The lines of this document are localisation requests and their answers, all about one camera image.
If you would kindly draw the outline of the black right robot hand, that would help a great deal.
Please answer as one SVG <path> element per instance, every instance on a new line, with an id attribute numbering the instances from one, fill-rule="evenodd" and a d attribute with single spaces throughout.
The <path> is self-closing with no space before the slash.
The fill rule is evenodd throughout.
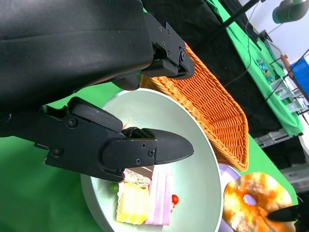
<path id="1" fill-rule="evenodd" d="M 291 222 L 296 221 L 301 217 L 301 207 L 293 205 L 271 212 L 267 218 L 277 222 Z"/>

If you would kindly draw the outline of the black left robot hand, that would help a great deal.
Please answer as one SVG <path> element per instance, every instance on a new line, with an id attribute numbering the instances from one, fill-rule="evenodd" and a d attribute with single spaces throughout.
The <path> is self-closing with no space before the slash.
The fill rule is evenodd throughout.
<path id="1" fill-rule="evenodd" d="M 194 75 L 185 42 L 140 0 L 3 0 L 0 3 L 0 135 L 48 151 L 45 164 L 121 182 L 126 168 L 177 162 L 192 144 L 122 121 L 75 97 L 88 86 L 140 86 L 138 74 Z"/>

